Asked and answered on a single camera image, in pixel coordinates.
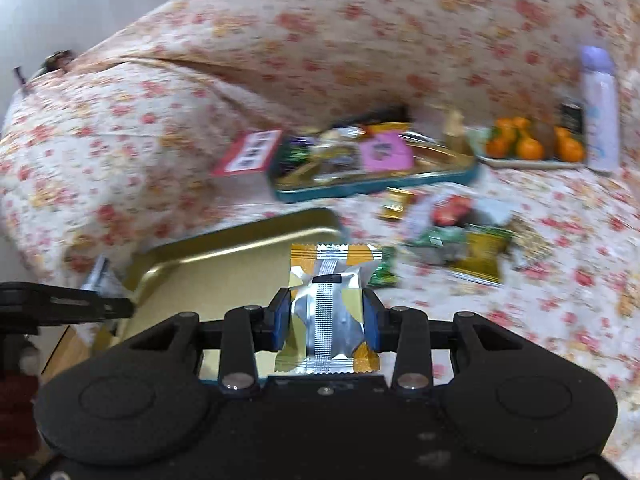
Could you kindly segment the green candy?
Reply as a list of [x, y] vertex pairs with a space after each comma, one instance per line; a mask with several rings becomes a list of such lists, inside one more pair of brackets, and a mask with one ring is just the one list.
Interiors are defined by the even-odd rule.
[[396, 256], [395, 247], [382, 248], [382, 260], [368, 281], [370, 288], [389, 288], [398, 284], [398, 276], [395, 273]]

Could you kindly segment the silver yellow snack packet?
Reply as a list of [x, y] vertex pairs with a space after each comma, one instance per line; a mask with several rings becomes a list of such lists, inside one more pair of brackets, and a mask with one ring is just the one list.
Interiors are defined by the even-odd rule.
[[274, 370], [378, 372], [380, 358], [364, 336], [362, 297], [382, 263], [382, 250], [368, 244], [294, 244], [290, 256], [290, 328]]

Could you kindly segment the green white snack packet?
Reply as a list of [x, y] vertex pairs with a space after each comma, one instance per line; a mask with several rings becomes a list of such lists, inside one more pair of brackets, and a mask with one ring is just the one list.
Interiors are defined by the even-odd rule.
[[431, 266], [446, 266], [468, 256], [468, 240], [460, 226], [432, 226], [406, 243], [413, 255]]

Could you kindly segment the yellow green tea packet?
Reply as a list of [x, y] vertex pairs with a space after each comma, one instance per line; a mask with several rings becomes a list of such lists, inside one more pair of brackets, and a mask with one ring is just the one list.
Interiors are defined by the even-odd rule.
[[508, 251], [513, 234], [494, 226], [470, 226], [465, 230], [465, 255], [447, 264], [447, 269], [470, 281], [501, 285], [500, 258]]

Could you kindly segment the gold candy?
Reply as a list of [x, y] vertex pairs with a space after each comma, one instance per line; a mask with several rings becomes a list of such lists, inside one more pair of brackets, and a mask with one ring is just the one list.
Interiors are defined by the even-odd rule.
[[416, 201], [416, 194], [403, 188], [388, 188], [378, 218], [385, 221], [400, 221]]

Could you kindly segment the white hawthorn strip packet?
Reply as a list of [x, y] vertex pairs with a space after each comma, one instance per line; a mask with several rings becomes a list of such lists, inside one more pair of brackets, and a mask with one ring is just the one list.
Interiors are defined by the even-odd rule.
[[402, 220], [402, 234], [406, 240], [416, 240], [434, 226], [433, 214], [442, 202], [442, 196], [423, 196], [412, 205]]

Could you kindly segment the red white hawthorn packet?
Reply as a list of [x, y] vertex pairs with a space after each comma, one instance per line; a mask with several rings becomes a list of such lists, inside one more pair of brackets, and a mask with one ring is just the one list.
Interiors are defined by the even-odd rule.
[[473, 209], [474, 200], [463, 195], [451, 195], [434, 203], [431, 219], [434, 226], [456, 226]]

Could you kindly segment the brown heart pattern packet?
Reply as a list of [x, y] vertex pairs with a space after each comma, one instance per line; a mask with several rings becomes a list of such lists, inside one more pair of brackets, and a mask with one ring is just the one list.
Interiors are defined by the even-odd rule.
[[512, 233], [512, 257], [516, 270], [528, 269], [553, 254], [553, 245], [522, 217], [515, 216], [508, 229]]

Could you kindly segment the red white cardboard box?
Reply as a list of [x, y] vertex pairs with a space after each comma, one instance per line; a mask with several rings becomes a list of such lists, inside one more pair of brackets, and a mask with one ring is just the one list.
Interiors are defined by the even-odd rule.
[[239, 137], [212, 169], [213, 177], [231, 177], [266, 171], [281, 143], [283, 131], [262, 130]]

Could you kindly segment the blue tin snack tray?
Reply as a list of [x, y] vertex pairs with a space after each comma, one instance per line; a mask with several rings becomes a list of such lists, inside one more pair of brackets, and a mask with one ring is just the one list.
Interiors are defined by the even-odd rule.
[[440, 182], [468, 184], [477, 173], [475, 156], [420, 133], [390, 129], [369, 134], [358, 127], [287, 136], [269, 164], [273, 194], [283, 203]]

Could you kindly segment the floral sofa cover cloth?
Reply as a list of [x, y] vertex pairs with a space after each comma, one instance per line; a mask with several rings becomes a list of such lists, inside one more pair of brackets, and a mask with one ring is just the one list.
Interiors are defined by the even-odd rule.
[[400, 255], [382, 292], [431, 318], [473, 310], [587, 367], [620, 416], [606, 456], [639, 473], [639, 0], [170, 0], [37, 78], [4, 127], [1, 226], [45, 282], [96, 257], [278, 214], [223, 198], [214, 163], [240, 134], [321, 127], [388, 103], [447, 103], [470, 124], [545, 122], [594, 42], [616, 64], [612, 176], [488, 170], [553, 252], [502, 286]]

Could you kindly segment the black remote control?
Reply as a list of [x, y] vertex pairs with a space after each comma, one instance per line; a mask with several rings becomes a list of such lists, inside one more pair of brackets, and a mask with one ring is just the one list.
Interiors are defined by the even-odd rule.
[[350, 126], [370, 126], [383, 122], [411, 122], [411, 115], [407, 105], [392, 105], [377, 110], [371, 110], [355, 116], [337, 119], [331, 128], [345, 128]]

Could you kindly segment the mandarin orange front left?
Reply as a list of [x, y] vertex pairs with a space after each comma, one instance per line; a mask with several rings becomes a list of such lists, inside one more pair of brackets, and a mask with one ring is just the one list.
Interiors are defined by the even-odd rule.
[[543, 160], [544, 146], [531, 136], [522, 136], [515, 145], [515, 155], [523, 160]]

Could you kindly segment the brown kiwi fruit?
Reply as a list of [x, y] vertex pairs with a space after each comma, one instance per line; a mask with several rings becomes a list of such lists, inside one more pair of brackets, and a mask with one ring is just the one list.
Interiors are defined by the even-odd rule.
[[538, 141], [544, 148], [544, 159], [555, 158], [555, 132], [554, 127], [548, 122], [536, 120], [530, 132], [532, 138]]

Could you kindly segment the purple rabbit thermos bottle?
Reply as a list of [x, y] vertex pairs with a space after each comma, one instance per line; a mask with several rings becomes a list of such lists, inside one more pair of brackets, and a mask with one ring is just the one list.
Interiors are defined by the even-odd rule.
[[587, 166], [612, 174], [620, 166], [620, 107], [615, 65], [607, 50], [580, 48], [582, 125], [587, 144]]

